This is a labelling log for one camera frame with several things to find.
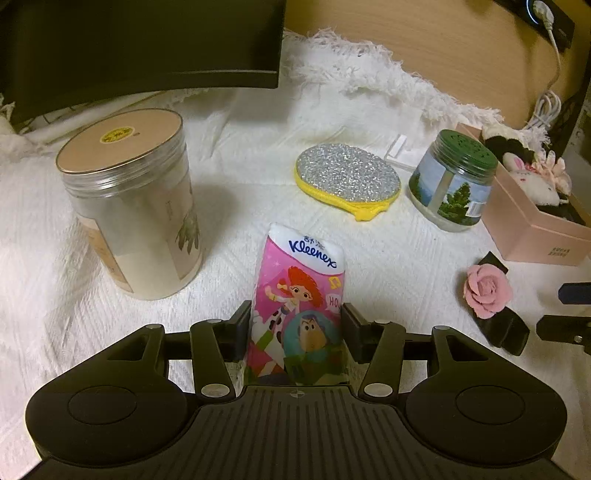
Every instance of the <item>jar lid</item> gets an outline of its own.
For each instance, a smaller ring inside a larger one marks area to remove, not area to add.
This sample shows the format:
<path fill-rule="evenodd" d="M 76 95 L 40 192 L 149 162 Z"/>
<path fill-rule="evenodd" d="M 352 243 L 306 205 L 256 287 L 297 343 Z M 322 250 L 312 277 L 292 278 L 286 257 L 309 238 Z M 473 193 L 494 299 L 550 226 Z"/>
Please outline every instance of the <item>jar lid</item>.
<path fill-rule="evenodd" d="M 498 160 L 493 152 L 467 135 L 455 130 L 441 130 L 437 136 L 440 154 L 445 163 L 468 173 L 488 178 L 495 174 Z"/>
<path fill-rule="evenodd" d="M 170 140 L 183 126 L 171 110 L 149 108 L 97 122 L 63 146 L 56 165 L 66 174 L 92 173 L 143 157 Z"/>

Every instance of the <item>clear jar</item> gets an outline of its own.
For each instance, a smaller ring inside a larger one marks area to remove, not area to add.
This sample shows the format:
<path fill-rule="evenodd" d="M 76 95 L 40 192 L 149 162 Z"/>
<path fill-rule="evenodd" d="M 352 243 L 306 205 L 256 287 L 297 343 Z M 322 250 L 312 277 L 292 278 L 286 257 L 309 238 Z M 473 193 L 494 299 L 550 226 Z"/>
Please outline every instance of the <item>clear jar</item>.
<path fill-rule="evenodd" d="M 497 163 L 480 142 L 441 130 L 408 181 L 410 198 L 442 230 L 464 231 L 480 221 Z"/>
<path fill-rule="evenodd" d="M 89 242 L 132 297 L 172 295 L 201 263 L 183 121 L 162 109 L 122 113 L 73 137 L 56 160 Z"/>

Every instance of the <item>silver glitter surface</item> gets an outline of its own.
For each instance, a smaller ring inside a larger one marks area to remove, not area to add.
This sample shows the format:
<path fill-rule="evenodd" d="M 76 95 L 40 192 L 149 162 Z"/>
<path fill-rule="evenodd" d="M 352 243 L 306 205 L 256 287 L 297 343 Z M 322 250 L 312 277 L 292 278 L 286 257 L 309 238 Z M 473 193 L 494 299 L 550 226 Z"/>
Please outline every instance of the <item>silver glitter surface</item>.
<path fill-rule="evenodd" d="M 302 152 L 295 167 L 307 184 L 348 202 L 381 202 L 400 190 L 390 164 L 348 145 L 316 145 Z"/>

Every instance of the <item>oval yellow label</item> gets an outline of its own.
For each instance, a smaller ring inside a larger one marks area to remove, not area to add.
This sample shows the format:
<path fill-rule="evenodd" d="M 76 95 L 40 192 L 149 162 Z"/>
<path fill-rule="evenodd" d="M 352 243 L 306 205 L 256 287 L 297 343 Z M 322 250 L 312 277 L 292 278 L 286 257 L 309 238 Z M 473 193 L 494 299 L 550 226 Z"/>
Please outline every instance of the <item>oval yellow label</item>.
<path fill-rule="evenodd" d="M 123 140 L 127 138 L 134 132 L 134 127 L 119 127 L 111 130 L 110 132 L 105 133 L 100 138 L 100 143 L 114 143 L 118 142 L 119 140 Z"/>

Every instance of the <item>green lid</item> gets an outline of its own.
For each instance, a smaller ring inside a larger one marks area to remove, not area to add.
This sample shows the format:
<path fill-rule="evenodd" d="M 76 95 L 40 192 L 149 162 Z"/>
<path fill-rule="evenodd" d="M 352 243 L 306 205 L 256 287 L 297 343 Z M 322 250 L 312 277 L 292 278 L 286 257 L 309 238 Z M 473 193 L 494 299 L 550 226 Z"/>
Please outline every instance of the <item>green lid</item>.
<path fill-rule="evenodd" d="M 441 130 L 434 143 L 437 159 L 458 173 L 486 180 L 494 176 L 497 159 L 479 141 L 455 130 Z"/>

